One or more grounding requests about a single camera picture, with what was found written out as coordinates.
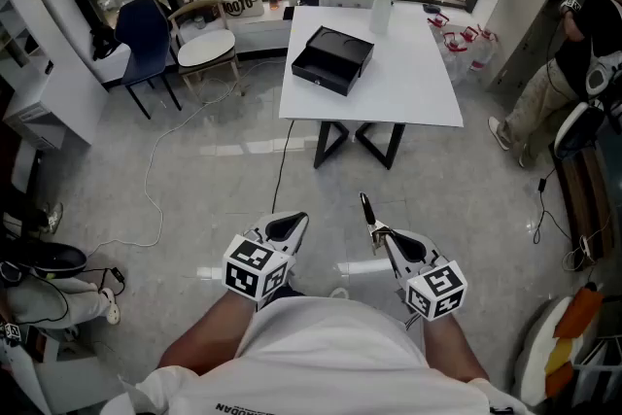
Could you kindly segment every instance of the tile floor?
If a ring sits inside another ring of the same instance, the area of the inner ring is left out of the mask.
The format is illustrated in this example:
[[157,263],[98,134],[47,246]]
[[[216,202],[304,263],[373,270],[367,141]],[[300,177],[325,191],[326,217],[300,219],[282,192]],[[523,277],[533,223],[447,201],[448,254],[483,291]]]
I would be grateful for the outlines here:
[[[245,62],[242,73],[255,63]],[[126,276],[121,323],[111,327],[98,319],[84,334],[103,361],[130,381],[142,380],[168,344],[223,294],[218,278],[225,248],[235,233],[270,211],[290,124],[278,119],[283,68],[256,68],[245,80],[246,96],[207,107],[159,142],[146,182],[164,217],[157,244],[115,242],[89,261],[92,268],[117,266]],[[230,80],[226,71],[207,76]],[[153,113],[148,121],[117,87],[92,147],[69,137],[60,153],[45,156],[40,194],[65,205],[55,240],[88,253],[114,238],[156,240],[159,213],[144,195],[150,154],[158,136],[198,109],[183,85],[175,84],[181,112],[161,86],[153,91],[144,85],[139,94]],[[209,82],[203,98],[223,91],[222,84]],[[562,270],[569,243],[550,221],[541,243],[532,242],[537,182],[552,168],[550,157],[541,158],[533,172],[522,170],[487,128],[489,115],[504,115],[499,98],[467,85],[458,86],[457,95],[465,127],[408,125],[391,171],[353,142],[315,170],[319,126],[296,122],[277,211],[310,216],[295,287],[327,295],[344,286],[352,299],[401,320],[408,313],[395,295],[386,255],[371,252],[359,191],[369,195],[383,222],[428,235],[466,275],[469,290],[458,320],[493,381],[507,389],[524,325],[545,299],[570,292],[582,277]],[[352,131],[357,125],[345,124]],[[388,142],[389,126],[373,131],[375,141]],[[567,228],[555,176],[544,199]],[[94,273],[86,276],[97,280]],[[410,333],[421,345],[421,324]]]

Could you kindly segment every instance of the black drawer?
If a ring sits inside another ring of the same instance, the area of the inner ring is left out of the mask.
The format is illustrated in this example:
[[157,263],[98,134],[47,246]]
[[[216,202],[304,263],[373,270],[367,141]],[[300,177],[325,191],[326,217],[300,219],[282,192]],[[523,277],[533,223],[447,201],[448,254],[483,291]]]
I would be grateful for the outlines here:
[[348,95],[372,53],[373,44],[321,26],[292,63],[292,73]]

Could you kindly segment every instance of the gray pants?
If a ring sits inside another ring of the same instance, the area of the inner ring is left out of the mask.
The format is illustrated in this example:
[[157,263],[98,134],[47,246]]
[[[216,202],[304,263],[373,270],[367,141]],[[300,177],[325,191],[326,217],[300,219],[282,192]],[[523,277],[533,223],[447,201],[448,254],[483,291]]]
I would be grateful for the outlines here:
[[[57,322],[45,320],[37,324],[38,327],[67,329],[108,314],[110,301],[104,294],[100,294],[93,284],[74,278],[54,279],[51,283],[67,299],[69,311],[62,320]],[[59,292],[51,285],[32,277],[26,277],[17,287],[8,288],[7,299],[19,323],[60,318],[66,309],[65,301]]]
[[497,133],[517,155],[523,152],[525,144],[523,163],[532,166],[538,155],[555,140],[557,131],[578,100],[557,61],[551,59],[548,75],[546,65],[536,71],[513,111],[500,123]]

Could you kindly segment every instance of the person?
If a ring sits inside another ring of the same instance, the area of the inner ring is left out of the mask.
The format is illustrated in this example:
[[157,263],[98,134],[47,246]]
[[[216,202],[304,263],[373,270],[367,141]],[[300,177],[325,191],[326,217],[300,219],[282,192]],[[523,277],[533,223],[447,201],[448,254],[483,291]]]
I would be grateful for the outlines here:
[[510,148],[519,164],[529,168],[579,100],[587,100],[585,78],[591,59],[622,50],[622,0],[585,0],[578,13],[563,11],[566,40],[555,57],[536,71],[513,111],[488,126],[504,151]]
[[27,228],[39,228],[43,233],[56,233],[62,219],[62,203],[55,204],[51,211],[39,209],[25,193],[16,189],[13,184],[3,185],[1,193],[0,208],[3,212],[22,221]]
[[424,322],[424,356],[403,323],[365,304],[275,294],[256,313],[227,291],[102,415],[529,413],[490,384],[451,315]]
[[105,317],[118,324],[121,312],[112,290],[80,279],[44,280],[27,275],[16,286],[0,278],[0,316],[8,323],[37,325],[42,329],[69,329]]

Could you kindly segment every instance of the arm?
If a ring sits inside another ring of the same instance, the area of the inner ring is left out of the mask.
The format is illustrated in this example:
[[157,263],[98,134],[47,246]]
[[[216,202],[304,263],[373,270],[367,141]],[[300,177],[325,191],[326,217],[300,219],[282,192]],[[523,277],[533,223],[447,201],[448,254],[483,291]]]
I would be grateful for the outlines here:
[[564,32],[571,42],[581,42],[585,38],[576,22],[574,22],[574,13],[572,11],[564,13]]
[[463,330],[452,315],[424,322],[426,360],[431,368],[459,380],[488,379],[488,374],[473,354]]
[[233,360],[255,305],[254,301],[227,291],[201,320],[168,347],[157,367],[183,366],[203,375]]

